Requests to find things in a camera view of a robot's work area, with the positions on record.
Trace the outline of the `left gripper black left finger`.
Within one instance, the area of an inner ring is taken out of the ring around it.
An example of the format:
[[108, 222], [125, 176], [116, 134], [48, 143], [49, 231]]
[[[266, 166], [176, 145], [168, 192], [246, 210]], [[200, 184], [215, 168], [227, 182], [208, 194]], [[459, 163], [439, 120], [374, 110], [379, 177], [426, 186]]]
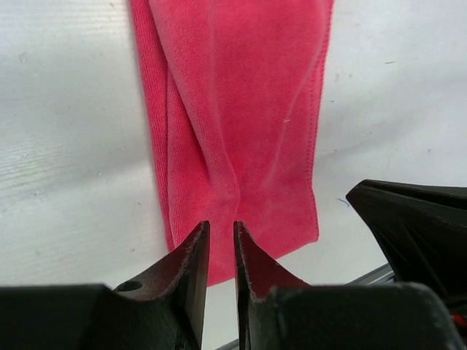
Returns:
[[209, 270], [207, 221], [172, 252], [115, 288], [129, 308], [121, 320], [136, 349], [200, 349]]

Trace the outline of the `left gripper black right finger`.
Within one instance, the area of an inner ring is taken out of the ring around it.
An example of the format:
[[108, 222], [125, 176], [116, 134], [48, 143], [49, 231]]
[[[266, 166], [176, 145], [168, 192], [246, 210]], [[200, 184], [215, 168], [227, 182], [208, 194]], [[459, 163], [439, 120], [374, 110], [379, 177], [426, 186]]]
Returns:
[[239, 348], [280, 349], [277, 295], [310, 285], [261, 249], [242, 221], [233, 224], [233, 242]]

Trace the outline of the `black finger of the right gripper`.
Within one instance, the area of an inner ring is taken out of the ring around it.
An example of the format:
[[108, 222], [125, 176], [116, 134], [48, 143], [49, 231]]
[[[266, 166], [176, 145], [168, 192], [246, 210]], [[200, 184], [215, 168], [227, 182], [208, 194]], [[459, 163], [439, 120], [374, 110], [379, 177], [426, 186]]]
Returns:
[[397, 281], [466, 296], [466, 189], [363, 180], [346, 196]]

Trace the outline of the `pink towel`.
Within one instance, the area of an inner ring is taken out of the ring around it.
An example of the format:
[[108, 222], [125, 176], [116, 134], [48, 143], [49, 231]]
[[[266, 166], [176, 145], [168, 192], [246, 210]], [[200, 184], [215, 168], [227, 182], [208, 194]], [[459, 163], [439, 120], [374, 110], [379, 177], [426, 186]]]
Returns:
[[235, 274], [235, 221], [275, 258], [316, 241], [312, 169], [333, 2], [130, 8], [168, 248], [208, 221], [216, 285]]

